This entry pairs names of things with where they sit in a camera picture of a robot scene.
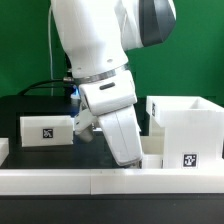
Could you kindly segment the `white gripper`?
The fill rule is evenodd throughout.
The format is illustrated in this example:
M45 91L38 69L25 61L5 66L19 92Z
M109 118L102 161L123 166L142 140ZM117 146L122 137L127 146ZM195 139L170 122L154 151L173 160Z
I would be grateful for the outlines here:
M133 105L99 116L98 122L119 166L142 159L139 126Z

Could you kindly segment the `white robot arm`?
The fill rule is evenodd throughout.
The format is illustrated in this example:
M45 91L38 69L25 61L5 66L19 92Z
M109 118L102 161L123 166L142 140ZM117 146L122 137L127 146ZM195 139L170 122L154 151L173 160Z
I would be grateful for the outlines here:
M164 42L176 24L173 0L51 0L56 28L85 109L76 133L98 123L120 166L142 159L126 52Z

